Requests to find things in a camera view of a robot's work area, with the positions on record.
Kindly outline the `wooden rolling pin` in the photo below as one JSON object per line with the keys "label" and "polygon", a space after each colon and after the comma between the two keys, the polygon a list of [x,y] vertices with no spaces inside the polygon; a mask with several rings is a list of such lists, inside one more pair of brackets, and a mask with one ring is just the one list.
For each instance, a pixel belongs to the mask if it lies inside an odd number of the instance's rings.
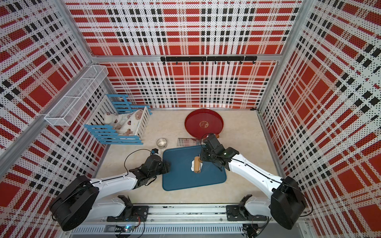
{"label": "wooden rolling pin", "polygon": [[199,156],[194,157],[193,160],[193,172],[199,174],[202,168],[202,162]]}

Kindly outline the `teal plastic tray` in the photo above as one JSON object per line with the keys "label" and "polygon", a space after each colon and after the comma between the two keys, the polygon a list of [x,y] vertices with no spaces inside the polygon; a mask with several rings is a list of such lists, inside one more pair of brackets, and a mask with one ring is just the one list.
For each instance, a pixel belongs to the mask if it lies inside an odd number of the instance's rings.
{"label": "teal plastic tray", "polygon": [[200,156],[201,146],[165,150],[163,161],[170,164],[170,169],[162,176],[163,189],[174,191],[226,182],[226,172],[211,162],[196,162]]}

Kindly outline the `white dough lump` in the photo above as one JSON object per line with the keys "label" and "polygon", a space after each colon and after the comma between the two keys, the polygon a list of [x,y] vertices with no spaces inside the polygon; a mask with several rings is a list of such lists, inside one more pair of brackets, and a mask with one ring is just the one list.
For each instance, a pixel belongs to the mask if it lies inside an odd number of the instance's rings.
{"label": "white dough lump", "polygon": [[202,161],[199,157],[196,157],[191,164],[191,171],[194,173],[200,173],[202,169]]}

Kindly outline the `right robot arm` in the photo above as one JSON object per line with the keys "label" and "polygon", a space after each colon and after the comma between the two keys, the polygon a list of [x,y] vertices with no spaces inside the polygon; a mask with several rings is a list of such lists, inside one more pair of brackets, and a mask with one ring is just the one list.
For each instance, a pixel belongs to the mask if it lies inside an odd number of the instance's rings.
{"label": "right robot arm", "polygon": [[293,178],[282,178],[263,170],[236,149],[224,148],[212,133],[201,141],[200,155],[202,162],[211,162],[220,170],[226,169],[239,174],[267,196],[266,199],[246,196],[243,199],[245,212],[253,216],[272,217],[288,230],[302,217],[307,201]]}

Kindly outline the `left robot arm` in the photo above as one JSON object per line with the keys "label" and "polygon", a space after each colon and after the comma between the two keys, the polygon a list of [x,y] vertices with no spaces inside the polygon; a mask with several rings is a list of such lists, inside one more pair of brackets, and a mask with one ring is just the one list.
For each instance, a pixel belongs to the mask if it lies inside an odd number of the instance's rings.
{"label": "left robot arm", "polygon": [[134,207],[131,200],[120,193],[148,186],[169,171],[170,163],[152,154],[140,167],[121,175],[95,179],[79,176],[51,202],[52,218],[65,232],[96,218],[106,218],[108,222],[130,218],[143,221],[148,208]]}

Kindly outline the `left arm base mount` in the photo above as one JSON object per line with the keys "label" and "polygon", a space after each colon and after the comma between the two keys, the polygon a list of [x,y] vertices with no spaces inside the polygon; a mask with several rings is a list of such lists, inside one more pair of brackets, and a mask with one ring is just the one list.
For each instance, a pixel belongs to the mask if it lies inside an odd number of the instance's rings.
{"label": "left arm base mount", "polygon": [[119,216],[107,217],[107,222],[146,222],[149,206],[126,207]]}

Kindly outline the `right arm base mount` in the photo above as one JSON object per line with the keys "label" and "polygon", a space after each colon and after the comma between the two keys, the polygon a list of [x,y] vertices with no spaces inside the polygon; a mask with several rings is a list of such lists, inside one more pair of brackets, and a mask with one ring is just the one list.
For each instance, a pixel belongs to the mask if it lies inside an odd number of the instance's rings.
{"label": "right arm base mount", "polygon": [[251,215],[244,206],[227,205],[226,215],[228,221],[251,221],[251,222],[264,222],[267,217],[263,215]]}

